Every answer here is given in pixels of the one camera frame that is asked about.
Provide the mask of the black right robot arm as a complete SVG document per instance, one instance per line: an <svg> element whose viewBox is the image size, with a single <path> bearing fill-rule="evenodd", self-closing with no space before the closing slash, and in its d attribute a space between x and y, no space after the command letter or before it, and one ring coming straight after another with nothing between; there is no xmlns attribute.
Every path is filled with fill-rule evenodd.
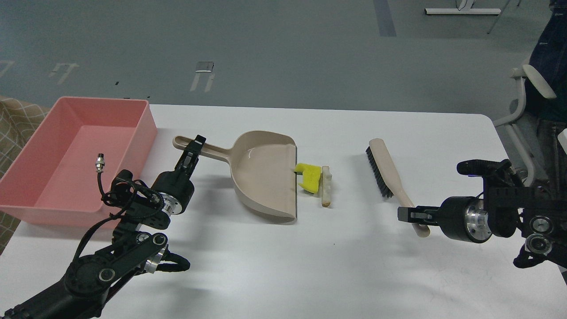
<svg viewBox="0 0 567 319"><path fill-rule="evenodd" d="M544 261L567 266L566 201L527 187L509 160L472 159L456 165L460 175L479 176L478 196L453 196L440 206L398 208L401 222L437 226L452 240L483 244L492 236L509 238L519 231L524 243L513 265L528 268Z"/></svg>

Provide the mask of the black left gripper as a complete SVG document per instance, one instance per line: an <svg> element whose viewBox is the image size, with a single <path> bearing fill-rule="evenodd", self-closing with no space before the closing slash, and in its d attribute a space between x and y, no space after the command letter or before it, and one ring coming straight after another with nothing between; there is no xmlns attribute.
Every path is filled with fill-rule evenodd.
<svg viewBox="0 0 567 319"><path fill-rule="evenodd" d="M191 182L194 166L197 165L206 137L197 135L183 150L175 171L165 171L157 176L152 189L164 196L169 214L182 214L190 202L195 187Z"/></svg>

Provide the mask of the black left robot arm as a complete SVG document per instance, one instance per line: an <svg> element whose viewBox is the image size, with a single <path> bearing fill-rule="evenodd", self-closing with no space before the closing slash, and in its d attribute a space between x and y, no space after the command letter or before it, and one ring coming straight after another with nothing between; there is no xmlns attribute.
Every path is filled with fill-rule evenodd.
<svg viewBox="0 0 567 319"><path fill-rule="evenodd" d="M121 170L101 201L118 208L81 238L65 274L55 284L7 310L4 319L90 319L133 277L156 271L183 272L188 259L169 250L163 233L171 216L182 214L194 193L191 177L206 139L182 147L174 170L160 173L152 186Z"/></svg>

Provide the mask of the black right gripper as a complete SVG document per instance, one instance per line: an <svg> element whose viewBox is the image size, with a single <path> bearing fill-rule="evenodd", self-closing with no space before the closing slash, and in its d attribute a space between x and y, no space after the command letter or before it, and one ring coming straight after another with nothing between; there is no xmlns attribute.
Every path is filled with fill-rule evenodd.
<svg viewBox="0 0 567 319"><path fill-rule="evenodd" d="M439 210L439 224L435 218ZM476 197L449 197L441 205L397 208L400 222L439 226L452 240L483 244L492 236L484 201Z"/></svg>

